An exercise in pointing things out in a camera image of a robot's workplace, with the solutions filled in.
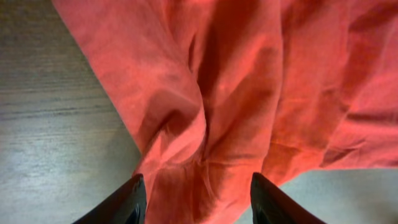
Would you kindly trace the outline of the orange t-shirt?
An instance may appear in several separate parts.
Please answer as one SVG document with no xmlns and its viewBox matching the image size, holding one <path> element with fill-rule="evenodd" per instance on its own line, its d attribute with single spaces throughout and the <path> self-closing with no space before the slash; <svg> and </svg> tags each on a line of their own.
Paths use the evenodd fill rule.
<svg viewBox="0 0 398 224">
<path fill-rule="evenodd" d="M 397 2 L 54 6 L 142 154 L 147 223 L 231 223 L 252 175 L 397 167 Z"/>
</svg>

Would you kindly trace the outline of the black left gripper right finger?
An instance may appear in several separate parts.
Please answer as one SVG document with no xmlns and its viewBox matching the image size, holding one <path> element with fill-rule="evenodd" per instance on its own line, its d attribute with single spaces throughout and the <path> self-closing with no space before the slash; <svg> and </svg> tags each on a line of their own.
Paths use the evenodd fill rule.
<svg viewBox="0 0 398 224">
<path fill-rule="evenodd" d="M 253 224 L 325 224 L 261 173 L 252 175 L 250 196 Z"/>
</svg>

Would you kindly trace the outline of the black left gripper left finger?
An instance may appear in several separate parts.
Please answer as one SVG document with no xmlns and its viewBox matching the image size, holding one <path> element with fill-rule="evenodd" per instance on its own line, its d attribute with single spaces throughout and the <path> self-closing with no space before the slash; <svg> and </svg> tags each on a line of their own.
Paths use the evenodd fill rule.
<svg viewBox="0 0 398 224">
<path fill-rule="evenodd" d="M 136 174 L 73 224 L 144 224 L 146 208 L 144 176 Z"/>
</svg>

